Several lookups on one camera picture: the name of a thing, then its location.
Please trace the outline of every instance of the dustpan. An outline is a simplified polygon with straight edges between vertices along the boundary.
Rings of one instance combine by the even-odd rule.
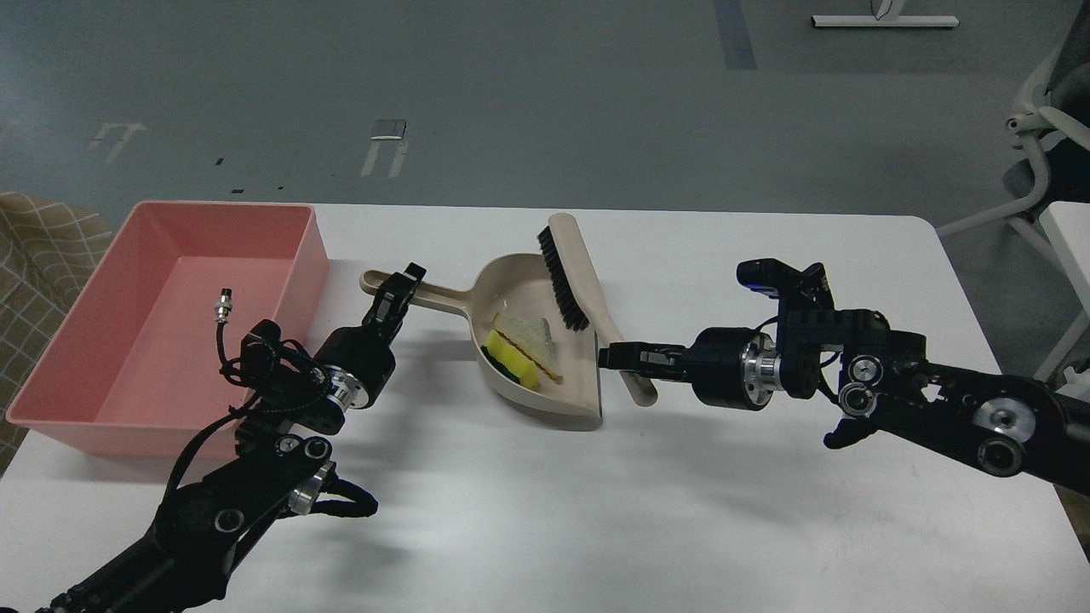
[[[390,276],[382,271],[365,271],[360,287],[374,295]],[[485,265],[473,287],[456,290],[422,283],[413,304],[461,315],[470,323],[477,365],[485,382],[505,398],[532,409],[578,417],[601,417],[597,338],[592,328],[572,332],[564,325],[553,292],[553,281],[545,260],[538,253],[512,253]],[[488,362],[481,346],[492,330],[498,311],[526,320],[545,317],[553,335],[561,381],[541,376],[537,389],[528,389],[507,378]]]

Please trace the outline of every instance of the chair backrest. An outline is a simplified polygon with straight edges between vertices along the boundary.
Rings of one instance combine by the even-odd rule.
[[[1050,105],[1090,124],[1090,0],[1082,0],[1049,77]]]

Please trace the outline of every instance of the sponge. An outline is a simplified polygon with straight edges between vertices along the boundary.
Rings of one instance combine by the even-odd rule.
[[[488,338],[481,346],[481,351],[484,352],[484,357],[492,365],[496,366],[496,370],[507,378],[530,389],[537,387],[537,364],[508,345],[496,330],[488,333]]]
[[[556,359],[553,336],[544,317],[523,320],[499,311],[492,318],[492,325],[505,340],[513,345],[525,357],[537,364],[554,381],[560,381],[560,363]]]

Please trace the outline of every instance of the black bristles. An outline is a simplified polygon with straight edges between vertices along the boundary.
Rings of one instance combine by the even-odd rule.
[[[537,235],[537,242],[542,245],[545,267],[553,278],[553,293],[556,295],[556,305],[560,309],[564,325],[576,332],[586,329],[591,322],[576,302],[576,295],[571,292],[568,276],[564,274],[564,264],[560,263],[560,254],[556,250],[556,243],[553,242],[553,230],[548,227],[542,230],[542,233]]]

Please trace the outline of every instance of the dustpan handle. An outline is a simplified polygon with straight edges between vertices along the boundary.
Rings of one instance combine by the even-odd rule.
[[[384,273],[383,271],[364,271],[360,275],[360,289],[374,296],[378,291],[378,286],[383,285],[383,281],[389,277],[390,273]],[[467,320],[470,318],[468,291],[459,291],[435,284],[422,283],[416,288],[416,293],[413,295],[412,304],[432,309],[433,311],[461,315]]]

